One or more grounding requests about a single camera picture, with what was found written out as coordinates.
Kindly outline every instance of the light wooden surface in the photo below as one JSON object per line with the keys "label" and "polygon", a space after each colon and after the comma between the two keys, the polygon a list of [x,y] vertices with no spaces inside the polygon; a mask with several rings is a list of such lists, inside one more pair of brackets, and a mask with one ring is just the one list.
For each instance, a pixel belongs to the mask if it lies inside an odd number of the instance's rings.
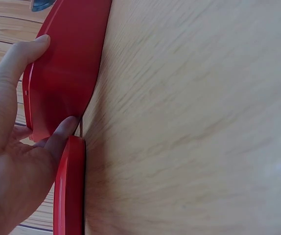
{"label": "light wooden surface", "polygon": [[280,235],[281,1],[114,0],[83,133],[86,234]]}

